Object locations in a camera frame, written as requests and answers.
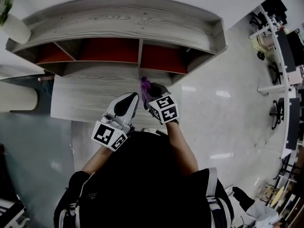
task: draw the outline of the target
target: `red shelf panel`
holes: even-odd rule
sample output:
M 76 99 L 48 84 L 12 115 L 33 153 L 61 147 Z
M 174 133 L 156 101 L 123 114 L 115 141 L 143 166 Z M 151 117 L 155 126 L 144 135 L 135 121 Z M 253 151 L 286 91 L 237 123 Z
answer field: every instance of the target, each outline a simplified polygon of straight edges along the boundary
M 143 45 L 141 68 L 187 74 L 183 53 L 178 49 Z
M 138 39 L 87 38 L 82 41 L 77 60 L 137 63 L 138 46 Z
M 36 64 L 67 61 L 73 61 L 73 59 L 54 43 L 47 43 L 39 46 Z

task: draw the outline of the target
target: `white shirt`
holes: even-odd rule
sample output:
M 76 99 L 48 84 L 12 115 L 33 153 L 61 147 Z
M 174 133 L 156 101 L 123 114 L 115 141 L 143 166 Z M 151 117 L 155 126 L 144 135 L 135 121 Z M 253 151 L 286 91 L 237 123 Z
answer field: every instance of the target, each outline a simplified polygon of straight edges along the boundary
M 266 207 L 258 200 L 247 210 L 246 214 L 256 219 L 256 228 L 272 228 L 273 224 L 279 220 L 279 214 L 274 209 Z

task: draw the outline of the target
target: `black sleeve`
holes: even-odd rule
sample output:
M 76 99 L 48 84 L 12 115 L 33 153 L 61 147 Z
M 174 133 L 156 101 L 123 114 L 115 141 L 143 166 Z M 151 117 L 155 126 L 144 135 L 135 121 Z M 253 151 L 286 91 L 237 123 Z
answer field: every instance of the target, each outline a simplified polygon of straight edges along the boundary
M 203 169 L 201 171 L 197 171 L 193 174 L 191 174 L 188 177 L 188 182 L 190 185 L 190 188 L 195 191 L 196 194 L 200 194 L 201 196 L 206 197 L 206 191 L 208 187 L 208 180 L 209 180 L 209 169 Z M 234 219 L 234 211 L 232 208 L 232 204 L 230 202 L 230 199 L 225 192 L 225 189 L 222 185 L 222 183 L 219 181 L 217 182 L 217 188 L 215 190 L 215 197 L 223 199 L 229 209 L 231 222 Z
M 82 185 L 86 180 L 89 179 L 89 177 L 90 175 L 84 171 L 78 171 L 73 174 L 68 184 L 68 189 L 66 190 L 65 194 L 58 203 L 57 208 L 55 209 L 55 213 L 54 213 L 55 228 L 58 227 L 59 216 L 61 211 L 69 207 L 71 203 L 77 202 L 81 192 Z

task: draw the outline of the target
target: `white vase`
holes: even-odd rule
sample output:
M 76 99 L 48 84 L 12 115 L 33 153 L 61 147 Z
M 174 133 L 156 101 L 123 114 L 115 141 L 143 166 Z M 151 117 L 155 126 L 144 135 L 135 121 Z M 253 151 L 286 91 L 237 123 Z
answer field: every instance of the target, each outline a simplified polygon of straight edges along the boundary
M 0 82 L 0 112 L 13 110 L 31 111 L 38 104 L 36 90 Z
M 2 29 L 9 38 L 21 44 L 27 43 L 31 36 L 31 31 L 26 24 L 11 14 L 8 14 Z

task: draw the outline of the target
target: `person in white shirt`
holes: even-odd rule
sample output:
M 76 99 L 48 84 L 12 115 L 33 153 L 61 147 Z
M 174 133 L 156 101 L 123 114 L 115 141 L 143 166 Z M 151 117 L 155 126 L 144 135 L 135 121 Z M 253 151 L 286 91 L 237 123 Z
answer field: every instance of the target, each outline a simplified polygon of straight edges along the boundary
M 246 212 L 247 215 L 256 220 L 256 228 L 280 228 L 281 223 L 279 221 L 278 213 L 267 206 L 261 201 L 254 201 L 240 188 L 233 187 L 233 197 L 239 201 L 240 206 Z

